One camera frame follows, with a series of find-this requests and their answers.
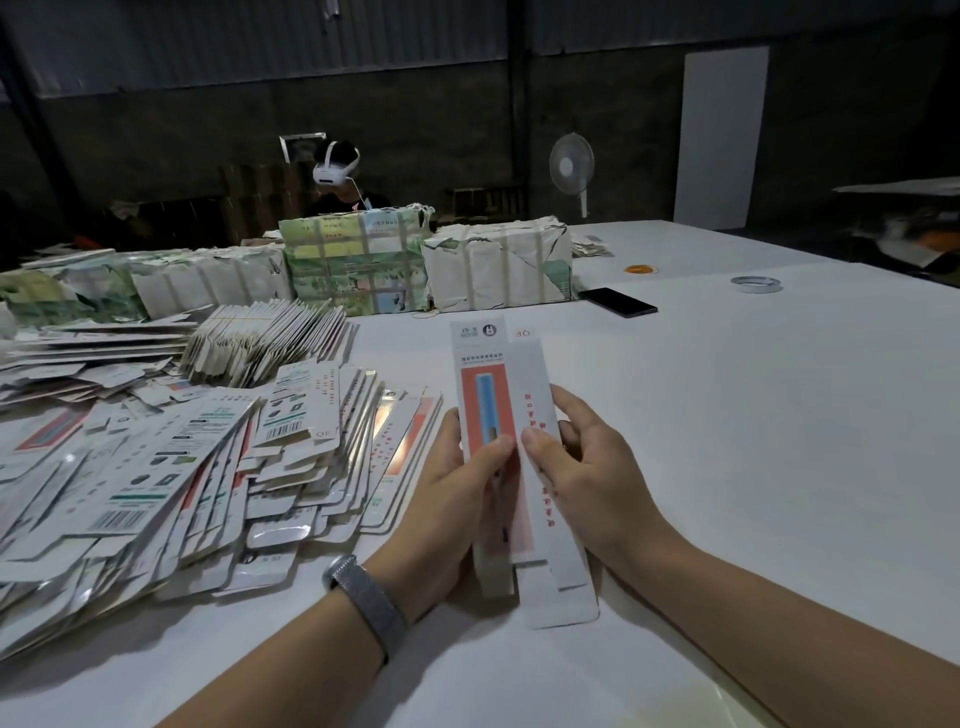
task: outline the black phone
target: black phone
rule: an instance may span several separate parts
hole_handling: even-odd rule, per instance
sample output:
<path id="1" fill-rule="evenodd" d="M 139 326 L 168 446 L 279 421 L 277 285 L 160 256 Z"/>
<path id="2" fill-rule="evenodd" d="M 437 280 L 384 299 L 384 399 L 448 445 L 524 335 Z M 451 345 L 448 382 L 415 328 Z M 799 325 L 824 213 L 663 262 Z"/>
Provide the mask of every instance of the black phone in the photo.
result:
<path id="1" fill-rule="evenodd" d="M 612 288 L 591 288 L 589 291 L 581 291 L 580 298 L 603 306 L 608 311 L 623 316 L 625 319 L 645 316 L 648 313 L 659 311 L 654 305 L 632 299 L 630 296 L 614 291 Z"/>

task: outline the hand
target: hand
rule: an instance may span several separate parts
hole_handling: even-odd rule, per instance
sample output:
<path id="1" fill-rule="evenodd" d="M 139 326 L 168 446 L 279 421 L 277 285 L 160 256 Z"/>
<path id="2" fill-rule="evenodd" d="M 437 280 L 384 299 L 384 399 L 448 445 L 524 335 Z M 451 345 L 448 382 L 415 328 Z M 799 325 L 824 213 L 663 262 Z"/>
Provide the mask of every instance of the hand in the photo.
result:
<path id="1" fill-rule="evenodd" d="M 553 401 L 570 418 L 564 444 L 542 430 L 523 430 L 523 446 L 553 483 L 557 503 L 584 546 L 620 576 L 640 550 L 680 538 L 654 503 L 623 435 L 586 402 L 552 385 Z"/>
<path id="2" fill-rule="evenodd" d="M 457 585 L 461 562 L 480 531 L 487 482 L 516 447 L 501 435 L 464 464 L 460 417 L 448 410 L 427 453 L 396 532 L 365 564 L 413 623 Z"/>

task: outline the white headset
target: white headset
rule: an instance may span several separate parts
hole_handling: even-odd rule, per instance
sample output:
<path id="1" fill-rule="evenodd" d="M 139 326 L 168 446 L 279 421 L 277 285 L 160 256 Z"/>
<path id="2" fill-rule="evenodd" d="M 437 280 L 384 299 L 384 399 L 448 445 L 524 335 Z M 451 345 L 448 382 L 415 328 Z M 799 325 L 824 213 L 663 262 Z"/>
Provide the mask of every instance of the white headset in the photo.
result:
<path id="1" fill-rule="evenodd" d="M 313 181 L 317 184 L 329 184 L 332 186 L 338 186 L 343 184 L 349 179 L 350 173 L 357 168 L 357 165 L 360 163 L 360 150 L 356 150 L 357 158 L 348 164 L 346 167 L 334 162 L 330 164 L 330 155 L 333 152 L 333 147 L 337 144 L 335 141 L 331 141 L 329 146 L 326 148 L 326 158 L 324 159 L 323 164 L 317 164 L 313 168 Z"/>

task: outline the barcode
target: barcode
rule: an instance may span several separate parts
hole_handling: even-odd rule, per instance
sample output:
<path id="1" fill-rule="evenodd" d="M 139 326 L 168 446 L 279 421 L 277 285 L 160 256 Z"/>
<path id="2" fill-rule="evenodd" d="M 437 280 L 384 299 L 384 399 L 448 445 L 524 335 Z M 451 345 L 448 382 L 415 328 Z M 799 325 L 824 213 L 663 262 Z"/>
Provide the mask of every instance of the barcode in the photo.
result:
<path id="1" fill-rule="evenodd" d="M 107 511 L 90 527 L 91 531 L 126 531 L 134 528 L 147 511 Z"/>
<path id="2" fill-rule="evenodd" d="M 281 425 L 280 427 L 274 427 L 273 429 L 267 430 L 267 440 L 274 440 L 277 437 L 283 437 L 284 435 L 289 435 L 291 432 L 297 432 L 303 426 L 303 420 L 294 420 L 291 423 L 286 425 Z"/>

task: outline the table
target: table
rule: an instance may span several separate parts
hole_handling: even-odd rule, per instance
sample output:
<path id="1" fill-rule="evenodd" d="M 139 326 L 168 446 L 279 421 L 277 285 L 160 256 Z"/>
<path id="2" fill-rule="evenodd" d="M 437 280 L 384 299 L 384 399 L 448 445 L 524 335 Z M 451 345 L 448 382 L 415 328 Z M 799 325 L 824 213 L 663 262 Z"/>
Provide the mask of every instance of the table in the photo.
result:
<path id="1" fill-rule="evenodd" d="M 630 242 L 625 224 L 597 226 L 644 259 L 618 251 L 594 284 L 660 313 L 627 320 L 556 303 L 510 309 L 508 323 L 539 332 L 551 378 L 623 432 L 658 505 L 693 542 L 960 662 L 960 292 L 765 247 L 758 255 L 778 260 L 756 268 L 745 251 L 765 244 L 679 227 L 638 225 Z M 716 246 L 712 262 L 684 261 L 644 230 Z M 615 277 L 634 262 L 661 273 Z M 747 272 L 784 289 L 733 290 L 731 275 Z M 449 323 L 486 315 L 364 319 L 352 360 L 455 398 Z M 378 543 L 362 541 L 359 554 Z M 325 564 L 300 564 L 293 586 L 271 595 L 131 609 L 2 668 L 0 724 L 153 725 L 313 603 Z M 756 725 L 721 703 L 732 688 L 714 687 L 696 649 L 599 580 L 600 619 L 575 627 L 529 631 L 516 611 L 471 595 L 439 608 L 355 724 Z"/>

